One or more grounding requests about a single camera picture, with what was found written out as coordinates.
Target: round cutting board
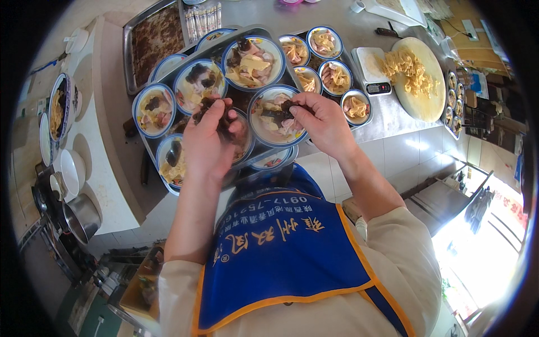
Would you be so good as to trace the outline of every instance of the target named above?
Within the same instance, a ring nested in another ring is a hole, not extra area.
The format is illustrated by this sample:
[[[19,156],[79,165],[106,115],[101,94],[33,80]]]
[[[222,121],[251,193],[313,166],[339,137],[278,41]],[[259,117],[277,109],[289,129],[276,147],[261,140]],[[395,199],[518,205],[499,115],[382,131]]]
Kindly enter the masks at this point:
[[[431,49],[423,41],[415,37],[407,37],[398,41],[393,45],[391,51],[401,47],[411,49],[425,66],[425,74],[432,76],[432,81],[438,81],[439,84],[436,87],[436,92],[434,90],[431,92],[430,98],[421,93],[419,96],[414,97],[411,93],[404,91],[406,76],[397,74],[397,83],[395,83],[394,88],[400,104],[413,118],[429,123],[435,122],[440,118],[445,107],[445,80],[440,64]]]

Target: kitchen scale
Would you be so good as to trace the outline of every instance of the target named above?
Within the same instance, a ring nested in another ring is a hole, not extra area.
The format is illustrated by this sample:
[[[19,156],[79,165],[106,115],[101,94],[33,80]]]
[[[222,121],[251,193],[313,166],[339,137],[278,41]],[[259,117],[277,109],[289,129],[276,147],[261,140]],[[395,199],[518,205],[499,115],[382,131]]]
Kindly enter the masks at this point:
[[[382,74],[375,58],[375,55],[381,59],[385,58],[381,48],[354,48],[351,54],[352,59],[359,66],[363,87],[368,96],[389,95],[393,91],[389,78]]]

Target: white cup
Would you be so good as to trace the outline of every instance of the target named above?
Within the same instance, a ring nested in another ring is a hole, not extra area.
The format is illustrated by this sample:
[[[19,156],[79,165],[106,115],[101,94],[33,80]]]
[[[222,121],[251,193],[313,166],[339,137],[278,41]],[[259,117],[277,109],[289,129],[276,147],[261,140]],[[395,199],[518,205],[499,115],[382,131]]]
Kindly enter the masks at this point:
[[[352,11],[356,13],[359,13],[365,9],[365,4],[363,3],[363,1],[356,0],[353,2],[352,5],[350,5],[350,9],[352,9]]]

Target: white shirt sleeve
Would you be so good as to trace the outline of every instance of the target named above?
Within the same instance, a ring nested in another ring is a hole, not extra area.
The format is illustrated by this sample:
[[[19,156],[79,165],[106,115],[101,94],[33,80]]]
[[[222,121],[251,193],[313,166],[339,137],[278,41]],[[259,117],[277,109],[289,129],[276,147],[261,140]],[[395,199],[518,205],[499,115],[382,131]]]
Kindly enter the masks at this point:
[[[190,336],[193,306],[202,265],[169,261],[159,275],[159,312],[162,336]]]
[[[423,325],[425,335],[430,335],[436,324],[441,303],[441,277],[432,239],[425,224],[405,207],[399,207],[369,221],[367,246],[383,254],[398,269],[417,297],[417,309],[421,310],[421,316],[424,319],[423,324],[416,322],[413,325]],[[403,307],[408,317],[411,319],[418,317],[417,313],[409,312],[416,305],[410,306],[409,299],[401,298],[399,300],[399,291],[394,285],[395,278],[384,280],[384,276],[393,274],[392,277],[395,277],[395,274],[393,272],[377,272],[375,265],[373,265],[373,269],[381,279],[382,284]]]

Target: digital scale display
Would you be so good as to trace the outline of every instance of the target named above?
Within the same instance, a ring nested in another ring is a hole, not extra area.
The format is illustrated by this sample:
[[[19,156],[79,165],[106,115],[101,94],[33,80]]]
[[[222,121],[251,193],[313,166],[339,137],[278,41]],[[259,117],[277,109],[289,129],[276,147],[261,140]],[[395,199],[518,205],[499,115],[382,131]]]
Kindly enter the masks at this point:
[[[389,94],[391,92],[391,84],[387,82],[369,83],[366,85],[365,90],[369,95]]]

